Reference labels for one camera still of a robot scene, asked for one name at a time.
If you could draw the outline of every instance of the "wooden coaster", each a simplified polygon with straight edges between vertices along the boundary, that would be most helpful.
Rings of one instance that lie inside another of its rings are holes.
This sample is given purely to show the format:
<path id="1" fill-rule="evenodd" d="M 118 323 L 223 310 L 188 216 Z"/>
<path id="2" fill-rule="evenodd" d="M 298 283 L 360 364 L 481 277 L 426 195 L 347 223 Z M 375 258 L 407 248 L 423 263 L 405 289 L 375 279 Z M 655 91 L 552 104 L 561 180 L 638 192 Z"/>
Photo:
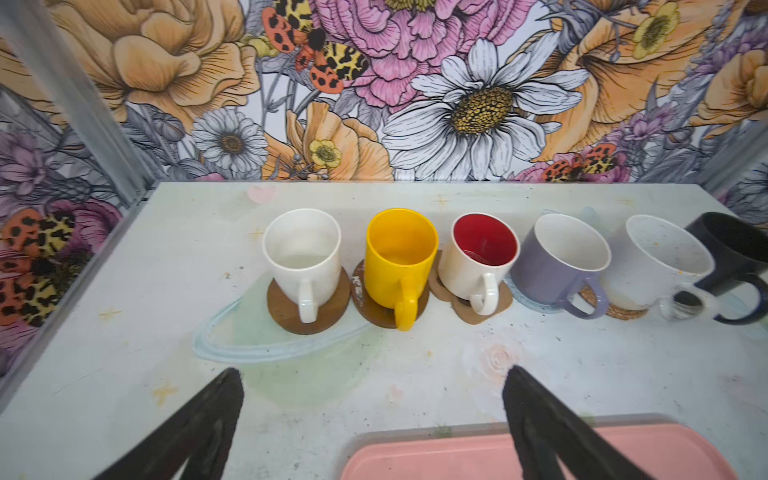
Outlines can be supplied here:
<path id="1" fill-rule="evenodd" d="M 503 312 L 512 305 L 512 291 L 506 283 L 501 282 L 498 286 L 498 306 L 496 307 L 496 311 L 490 315 L 478 315 L 475 313 L 469 300 L 458 298 L 451 293 L 450 290 L 445 288 L 445 285 L 440 281 L 440 277 L 437 274 L 437 266 L 440 263 L 441 255 L 442 250 L 438 250 L 437 255 L 435 256 L 435 262 L 432 264 L 432 270 L 429 271 L 429 289 L 439 300 L 450 302 L 453 311 L 456 312 L 456 315 L 458 315 L 458 317 L 465 323 L 479 325 L 492 316 Z"/>
<path id="2" fill-rule="evenodd" d="M 355 308 L 360 312 L 360 315 L 372 324 L 380 326 L 385 329 L 395 329 L 395 310 L 390 308 L 384 308 L 378 303 L 374 302 L 371 296 L 366 290 L 366 279 L 363 273 L 365 272 L 365 259 L 355 267 L 355 271 L 352 273 L 352 303 L 355 304 Z M 429 301 L 429 285 L 424 285 L 424 291 L 419 297 L 419 308 L 416 311 L 416 319 L 424 313 L 424 309 L 427 307 Z"/>
<path id="3" fill-rule="evenodd" d="M 598 304 L 598 298 L 594 295 L 594 292 L 591 288 L 588 286 L 581 289 L 581 292 L 578 293 L 581 295 L 581 298 L 587 301 L 592 306 L 597 306 Z M 619 320 L 634 320 L 642 317 L 648 313 L 648 310 L 626 310 L 623 308 L 620 308 L 618 306 L 615 306 L 613 303 L 608 306 L 607 312 L 605 312 L 606 315 L 612 316 Z"/>
<path id="4" fill-rule="evenodd" d="M 292 302 L 273 279 L 266 290 L 266 306 L 275 322 L 285 330 L 296 335 L 312 335 L 329 329 L 339 321 L 349 305 L 349 276 L 341 269 L 339 285 L 333 295 L 317 310 L 317 320 L 312 323 L 302 323 L 299 317 L 299 306 Z"/>

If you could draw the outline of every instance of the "white mug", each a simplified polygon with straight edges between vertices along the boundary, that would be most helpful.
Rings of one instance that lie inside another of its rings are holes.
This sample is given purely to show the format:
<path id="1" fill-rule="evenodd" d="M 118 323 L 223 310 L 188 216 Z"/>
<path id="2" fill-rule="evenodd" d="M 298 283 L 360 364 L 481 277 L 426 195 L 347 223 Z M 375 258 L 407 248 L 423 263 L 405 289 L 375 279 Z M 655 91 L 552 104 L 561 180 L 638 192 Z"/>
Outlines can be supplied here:
<path id="1" fill-rule="evenodd" d="M 438 275 L 445 288 L 469 300 L 478 315 L 491 315 L 498 306 L 498 285 L 519 254 L 518 236 L 509 225 L 492 215 L 462 215 L 451 226 Z"/>
<path id="2" fill-rule="evenodd" d="M 712 273 L 715 260 L 693 235 L 674 223 L 634 215 L 609 239 L 614 254 L 601 284 L 608 299 L 627 310 L 645 310 L 659 303 L 661 314 L 676 319 L 674 295 L 687 291 L 701 302 L 696 318 L 712 318 L 717 299 L 694 283 Z"/>
<path id="3" fill-rule="evenodd" d="M 299 306 L 302 323 L 317 320 L 317 310 L 339 283 L 339 224 L 322 210 L 291 210 L 272 220 L 262 246 L 277 285 Z"/>

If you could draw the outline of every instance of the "paint stain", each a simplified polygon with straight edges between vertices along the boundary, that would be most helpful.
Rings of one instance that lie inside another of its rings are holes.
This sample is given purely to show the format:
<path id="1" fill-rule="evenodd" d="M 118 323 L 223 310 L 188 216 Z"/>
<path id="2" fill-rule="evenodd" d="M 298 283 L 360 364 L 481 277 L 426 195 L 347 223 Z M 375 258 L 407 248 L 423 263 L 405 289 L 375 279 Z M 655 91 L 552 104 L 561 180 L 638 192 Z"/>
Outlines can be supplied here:
<path id="1" fill-rule="evenodd" d="M 398 403 L 405 395 L 406 393 L 397 388 L 397 385 L 392 385 L 386 393 L 386 398 L 389 403 Z"/>
<path id="2" fill-rule="evenodd" d="M 108 309 L 99 312 L 98 317 L 102 320 L 112 320 L 117 314 L 122 312 L 123 310 L 115 310 L 114 308 L 109 307 Z"/>
<path id="3" fill-rule="evenodd" d="M 442 195 L 437 196 L 437 200 L 433 200 L 436 204 L 440 204 L 440 208 L 445 209 L 445 204 L 448 203 L 448 201 L 442 197 Z"/>
<path id="4" fill-rule="evenodd" d="M 165 405 L 165 399 L 174 393 L 179 393 L 178 387 L 170 386 L 170 381 L 166 380 L 164 386 L 161 386 L 159 389 L 152 390 L 152 396 L 156 400 L 155 406 L 160 408 L 161 406 Z"/>

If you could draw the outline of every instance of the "white daisy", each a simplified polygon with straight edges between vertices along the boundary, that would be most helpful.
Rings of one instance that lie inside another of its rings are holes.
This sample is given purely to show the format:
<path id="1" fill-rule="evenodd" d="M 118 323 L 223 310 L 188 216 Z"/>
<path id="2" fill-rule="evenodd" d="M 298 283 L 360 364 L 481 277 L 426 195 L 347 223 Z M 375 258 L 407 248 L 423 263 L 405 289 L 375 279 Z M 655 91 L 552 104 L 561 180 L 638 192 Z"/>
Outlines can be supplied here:
<path id="1" fill-rule="evenodd" d="M 224 170 L 251 172 L 266 162 L 267 143 L 261 127 L 239 111 L 208 111 L 195 119 L 191 135 L 205 161 Z"/>
<path id="2" fill-rule="evenodd" d="M 561 124 L 532 118 L 575 107 L 581 94 L 570 90 L 588 76 L 586 70 L 558 71 L 528 81 L 557 47 L 559 35 L 543 35 L 501 67 L 496 46 L 480 39 L 467 62 L 447 57 L 441 74 L 414 78 L 411 86 L 429 99 L 390 117 L 381 140 L 399 151 L 389 162 L 395 179 L 497 180 L 540 155 L 545 135 Z"/>

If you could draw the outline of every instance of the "yellow mug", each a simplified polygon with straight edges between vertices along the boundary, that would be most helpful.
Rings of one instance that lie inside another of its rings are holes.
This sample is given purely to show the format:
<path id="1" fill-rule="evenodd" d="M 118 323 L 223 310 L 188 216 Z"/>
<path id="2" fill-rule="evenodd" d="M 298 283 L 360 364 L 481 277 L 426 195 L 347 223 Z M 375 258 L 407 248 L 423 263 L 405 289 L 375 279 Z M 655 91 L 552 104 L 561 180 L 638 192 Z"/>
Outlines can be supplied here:
<path id="1" fill-rule="evenodd" d="M 435 226 L 413 210 L 384 210 L 368 225 L 366 290 L 373 301 L 395 310 L 398 330 L 407 332 L 416 321 L 438 243 Z"/>

